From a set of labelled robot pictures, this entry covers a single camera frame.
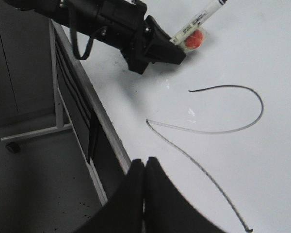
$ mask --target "drawn line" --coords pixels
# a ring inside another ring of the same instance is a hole
[[[204,89],[198,89],[198,90],[194,90],[194,91],[189,91],[189,92],[202,92],[202,91],[207,91],[207,90],[212,90],[212,89],[217,89],[217,88],[225,88],[225,87],[235,87],[235,88],[242,88],[242,89],[246,89],[251,91],[252,93],[254,93],[256,95],[256,97],[258,98],[258,100],[260,101],[261,104],[261,111],[259,116],[250,124],[245,125],[243,127],[237,128],[237,129],[233,129],[233,130],[227,130],[227,131],[217,131],[217,132],[208,132],[208,131],[201,131],[201,130],[192,130],[192,129],[188,129],[188,128],[184,128],[184,127],[180,127],[180,126],[176,126],[176,125],[170,125],[170,124],[166,124],[166,123],[162,123],[162,122],[158,122],[158,121],[154,121],[154,120],[148,120],[151,124],[154,125],[159,125],[159,126],[164,126],[167,128],[171,128],[171,129],[176,129],[176,130],[181,130],[181,131],[186,131],[186,132],[191,132],[191,133],[200,133],[200,134],[225,134],[225,133],[235,133],[241,130],[245,130],[250,128],[251,126],[255,125],[256,123],[258,123],[264,113],[264,103],[263,100],[261,98],[261,96],[252,88],[250,87],[246,87],[246,86],[241,86],[241,85],[219,85],[219,86],[213,86],[213,87],[209,87],[209,88],[204,88]]]
[[[182,154],[184,154],[189,160],[191,160],[196,166],[198,166],[198,168],[200,170],[202,170],[202,172],[211,180],[211,182],[218,188],[218,190],[220,191],[220,193],[224,196],[224,198],[227,200],[228,204],[230,205],[230,207],[233,209],[234,213],[236,214],[237,218],[239,219],[239,221],[242,223],[242,226],[244,227],[245,231],[248,233],[253,232],[253,229],[250,229],[246,222],[244,221],[244,219],[242,218],[242,216],[240,215],[240,213],[238,212],[238,210],[236,209],[234,203],[231,201],[231,199],[228,197],[228,195],[226,194],[226,192],[220,187],[220,185],[218,184],[218,182],[206,171],[206,169],[198,162],[196,161],[193,157],[191,157],[187,152],[185,152],[183,149],[181,149],[180,147],[178,147],[176,144],[172,143],[171,141],[169,141],[167,138],[165,138],[162,134],[160,134],[158,131],[156,131],[152,125],[150,124],[149,120],[146,120],[147,125],[150,127],[150,129],[157,134],[162,140],[164,140],[167,144],[169,144],[170,146],[174,147],[175,149],[177,149],[178,151],[180,151]]]

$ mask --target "black foam pad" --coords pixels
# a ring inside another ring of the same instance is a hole
[[[144,171],[141,160],[132,161],[125,179],[114,195],[75,233],[140,233]]]
[[[145,226],[148,233],[224,233],[187,202],[153,157],[145,167]]]

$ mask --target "white table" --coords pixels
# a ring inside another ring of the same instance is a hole
[[[146,0],[147,14],[173,36],[209,0]],[[207,40],[180,66],[128,71],[120,52],[95,41],[82,65],[131,159],[159,159],[172,182],[204,216],[229,233],[244,232],[213,183],[191,161],[155,135],[146,119],[222,135],[153,126],[201,163],[227,192],[256,233],[291,233],[291,0],[230,0],[203,27]],[[87,37],[79,35],[85,47]]]

